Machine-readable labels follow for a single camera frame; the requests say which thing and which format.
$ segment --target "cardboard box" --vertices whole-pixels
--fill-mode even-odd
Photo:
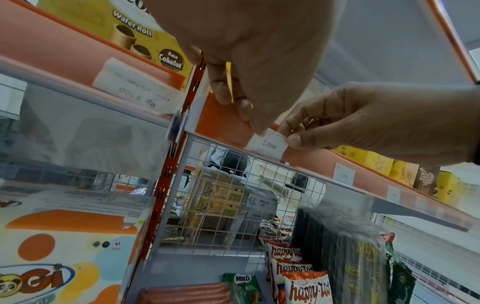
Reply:
[[[385,175],[390,174],[394,162],[393,159],[381,156],[378,153],[354,147],[340,146],[334,151]]]
[[[154,199],[74,187],[0,186],[0,293],[10,303],[118,303]]]
[[[210,168],[202,168],[182,210],[185,243],[193,243],[201,228],[217,230],[218,221],[209,219],[203,227],[206,216],[236,218],[244,198],[245,186],[234,176]]]
[[[427,195],[433,195],[439,173],[440,167],[420,165],[413,187]]]
[[[391,166],[390,177],[402,184],[413,187],[419,165],[407,163],[401,160],[394,160]]]
[[[439,201],[457,207],[464,196],[464,183],[453,173],[440,171],[433,196]]]
[[[141,1],[38,0],[38,8],[185,77],[193,65]]]
[[[230,249],[235,238],[252,239],[257,235],[260,222],[272,219],[277,213],[279,200],[270,190],[247,188],[242,210],[228,223],[223,245]]]

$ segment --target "chocolate wafer roll image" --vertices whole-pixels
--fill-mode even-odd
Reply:
[[[142,45],[132,45],[130,47],[130,51],[148,60],[152,59],[152,55],[150,54],[150,51]]]
[[[130,50],[137,38],[129,27],[120,24],[113,26],[108,40],[124,49]]]

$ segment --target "orange circle pattern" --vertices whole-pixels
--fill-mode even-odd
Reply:
[[[38,261],[49,256],[55,248],[50,234],[40,233],[25,239],[18,247],[18,255],[25,261]]]

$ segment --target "hand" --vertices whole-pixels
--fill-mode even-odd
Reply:
[[[210,86],[221,104],[233,100],[261,134],[312,79],[327,48],[341,0],[143,0],[187,58],[205,54]],[[231,62],[232,93],[226,62]]]
[[[296,106],[278,131],[294,148],[346,145],[416,164],[472,162],[480,88],[349,83]]]

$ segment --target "cartoon monkey logo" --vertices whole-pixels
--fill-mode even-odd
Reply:
[[[0,297],[7,297],[19,292],[22,279],[16,274],[0,274]]]

